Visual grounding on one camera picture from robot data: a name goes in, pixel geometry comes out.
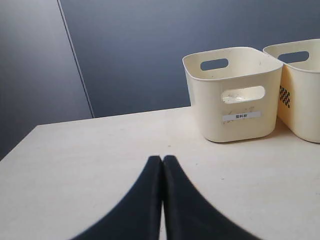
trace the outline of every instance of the dark gray wall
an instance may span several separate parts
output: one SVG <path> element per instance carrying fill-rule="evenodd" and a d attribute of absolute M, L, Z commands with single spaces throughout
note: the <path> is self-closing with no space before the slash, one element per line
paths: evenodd
<path fill-rule="evenodd" d="M 61 0 L 96 116 L 189 105 L 182 57 L 320 37 L 319 0 Z"/>
<path fill-rule="evenodd" d="M 0 160 L 36 125 L 91 118 L 56 0 L 0 1 Z"/>

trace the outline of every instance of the table surface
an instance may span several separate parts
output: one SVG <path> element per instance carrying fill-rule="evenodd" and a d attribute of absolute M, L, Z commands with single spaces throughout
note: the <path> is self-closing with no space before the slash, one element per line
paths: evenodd
<path fill-rule="evenodd" d="M 37 126 L 0 161 L 0 239 L 77 235 L 119 202 L 148 156 L 169 154 L 212 205 L 254 235 L 319 239 L 319 144 L 280 120 L 269 136 L 213 143 L 190 107 Z"/>

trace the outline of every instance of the basket handle hole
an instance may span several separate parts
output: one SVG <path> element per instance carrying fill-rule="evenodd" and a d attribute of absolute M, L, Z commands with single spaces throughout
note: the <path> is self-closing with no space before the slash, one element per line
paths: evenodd
<path fill-rule="evenodd" d="M 226 58 L 204 61 L 200 64 L 202 71 L 213 70 L 213 69 L 222 69 L 229 65 L 229 61 Z"/>
<path fill-rule="evenodd" d="M 308 60 L 309 52 L 307 51 L 297 51 L 281 54 L 278 59 L 286 64 L 304 62 Z"/>
<path fill-rule="evenodd" d="M 238 104 L 262 99 L 266 95 L 263 86 L 252 86 L 240 89 L 228 89 L 221 95 L 225 104 Z"/>

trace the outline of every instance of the cream plastic bin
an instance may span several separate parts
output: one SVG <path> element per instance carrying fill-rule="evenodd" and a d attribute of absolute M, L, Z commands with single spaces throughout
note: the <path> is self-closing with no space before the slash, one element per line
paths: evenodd
<path fill-rule="evenodd" d="M 202 70 L 202 63 L 227 66 Z M 202 135 L 213 142 L 259 138 L 276 124 L 283 64 L 250 47 L 194 53 L 183 58 L 191 108 Z"/>
<path fill-rule="evenodd" d="M 285 63 L 282 70 L 278 116 L 298 137 L 320 143 L 320 39 L 267 46 L 276 59 L 307 52 L 307 59 Z"/>

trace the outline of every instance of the black checkered pattern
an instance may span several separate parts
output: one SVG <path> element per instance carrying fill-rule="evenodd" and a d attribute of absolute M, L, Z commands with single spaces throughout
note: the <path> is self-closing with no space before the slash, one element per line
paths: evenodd
<path fill-rule="evenodd" d="M 283 86 L 280 86 L 280 100 L 290 108 L 290 92 Z"/>

